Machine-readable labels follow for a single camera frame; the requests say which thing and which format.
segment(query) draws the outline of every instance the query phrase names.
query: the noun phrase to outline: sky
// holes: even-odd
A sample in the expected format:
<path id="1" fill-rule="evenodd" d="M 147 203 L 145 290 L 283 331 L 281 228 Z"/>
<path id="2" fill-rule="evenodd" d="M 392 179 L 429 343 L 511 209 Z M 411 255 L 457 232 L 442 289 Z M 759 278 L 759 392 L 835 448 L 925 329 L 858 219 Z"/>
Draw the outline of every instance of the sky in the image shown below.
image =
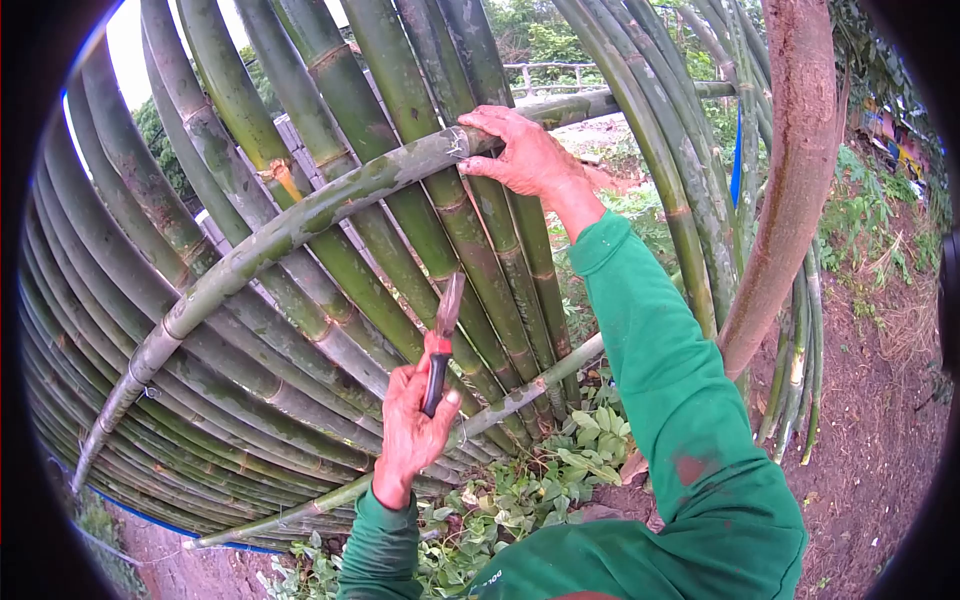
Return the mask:
<path id="1" fill-rule="evenodd" d="M 170 11 L 174 16 L 174 23 L 177 25 L 177 31 L 180 33 L 180 42 L 183 44 L 183 49 L 188 57 L 192 57 L 190 48 L 187 47 L 186 40 L 183 38 L 183 28 L 180 25 L 175 0 L 168 0 L 168 2 L 170 3 Z M 346 26 L 347 17 L 340 6 L 340 0 L 325 0 L 325 2 L 337 25 L 340 27 Z M 227 23 L 233 45 L 237 48 L 250 45 L 250 39 L 247 38 L 247 33 L 244 31 L 243 23 L 237 15 L 233 0 L 217 0 L 217 4 L 220 6 L 220 12 Z M 127 108 L 130 110 L 140 108 L 140 105 L 146 102 L 151 95 L 150 79 L 147 77 L 147 64 L 143 59 L 143 45 L 140 38 L 140 0 L 126 0 L 109 18 L 107 22 L 107 42 L 113 70 L 116 72 L 120 92 L 127 103 Z M 70 109 L 65 101 L 63 102 L 63 110 L 67 116 L 67 125 L 70 129 L 70 135 L 73 136 L 74 146 L 78 147 L 77 152 L 81 154 L 81 161 L 86 168 L 86 161 L 80 152 L 77 137 L 73 133 L 73 125 L 70 123 Z"/>

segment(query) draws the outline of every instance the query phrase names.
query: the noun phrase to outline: reddish tree trunk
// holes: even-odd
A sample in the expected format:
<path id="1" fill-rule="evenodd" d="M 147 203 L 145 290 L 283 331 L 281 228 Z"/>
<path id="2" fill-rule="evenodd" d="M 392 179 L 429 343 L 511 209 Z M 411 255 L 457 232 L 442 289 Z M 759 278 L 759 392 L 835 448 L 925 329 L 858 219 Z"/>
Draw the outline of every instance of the reddish tree trunk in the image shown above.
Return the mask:
<path id="1" fill-rule="evenodd" d="M 774 144 L 754 250 L 718 345 L 737 378 L 777 316 L 820 219 L 836 163 L 836 71 L 826 0 L 763 3 Z"/>

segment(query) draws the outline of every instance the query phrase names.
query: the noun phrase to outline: hand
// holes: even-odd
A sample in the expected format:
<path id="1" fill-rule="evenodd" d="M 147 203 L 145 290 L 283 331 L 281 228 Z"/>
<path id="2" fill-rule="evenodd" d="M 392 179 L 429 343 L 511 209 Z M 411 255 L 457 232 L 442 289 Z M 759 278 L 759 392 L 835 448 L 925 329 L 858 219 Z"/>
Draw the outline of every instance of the hand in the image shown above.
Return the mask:
<path id="1" fill-rule="evenodd" d="M 444 452 L 460 395 L 447 392 L 433 419 L 420 411 L 427 373 L 413 365 L 390 373 L 383 400 L 383 453 L 373 466 L 373 495 L 398 511 L 410 502 L 414 476 Z"/>
<path id="2" fill-rule="evenodd" d="M 460 124 L 500 137 L 507 147 L 499 158 L 471 156 L 457 167 L 465 175 L 500 181 L 517 194 L 540 196 L 544 208 L 564 223 L 570 243 L 596 223 L 606 208 L 593 194 L 584 166 L 543 128 L 506 107 L 477 107 Z"/>

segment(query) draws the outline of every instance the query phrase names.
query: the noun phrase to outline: person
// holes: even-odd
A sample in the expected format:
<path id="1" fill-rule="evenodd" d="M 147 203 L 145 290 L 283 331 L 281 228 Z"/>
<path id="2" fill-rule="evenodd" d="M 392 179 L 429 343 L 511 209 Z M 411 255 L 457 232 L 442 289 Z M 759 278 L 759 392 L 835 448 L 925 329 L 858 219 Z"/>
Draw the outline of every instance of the person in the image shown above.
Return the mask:
<path id="1" fill-rule="evenodd" d="M 570 239 L 607 356 L 650 465 L 665 526 L 600 519 L 534 532 L 498 552 L 460 597 L 792 598 L 807 535 L 783 472 L 753 444 L 743 401 L 724 376 L 663 268 L 593 194 L 580 162 L 539 125 L 504 107 L 460 123 L 506 143 L 499 158 L 467 158 L 462 173 L 539 196 Z M 420 412 L 426 374 L 400 367 L 383 406 L 383 454 L 357 499 L 339 598 L 419 598 L 414 475 L 441 454 L 459 398 Z"/>

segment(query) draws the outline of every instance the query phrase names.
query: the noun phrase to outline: railing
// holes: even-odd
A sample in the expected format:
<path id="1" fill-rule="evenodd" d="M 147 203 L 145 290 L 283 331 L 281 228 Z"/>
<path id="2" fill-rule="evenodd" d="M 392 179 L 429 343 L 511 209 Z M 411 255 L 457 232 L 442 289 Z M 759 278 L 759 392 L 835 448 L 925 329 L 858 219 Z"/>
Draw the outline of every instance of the railing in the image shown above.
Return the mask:
<path id="1" fill-rule="evenodd" d="M 561 67 L 573 69 L 573 75 L 576 78 L 575 84 L 553 84 L 553 85 L 534 85 L 533 79 L 530 77 L 531 68 L 546 68 L 546 67 Z M 524 92 L 524 97 L 530 97 L 534 95 L 534 92 L 540 90 L 551 90 L 551 89 L 568 89 L 574 92 L 580 92 L 584 89 L 594 89 L 597 87 L 603 87 L 606 84 L 584 84 L 583 82 L 583 69 L 586 68 L 596 68 L 596 64 L 593 62 L 517 62 L 514 64 L 504 64 L 504 69 L 514 69 L 519 70 L 520 75 L 523 77 L 523 85 L 517 87 L 511 87 L 510 91 Z"/>

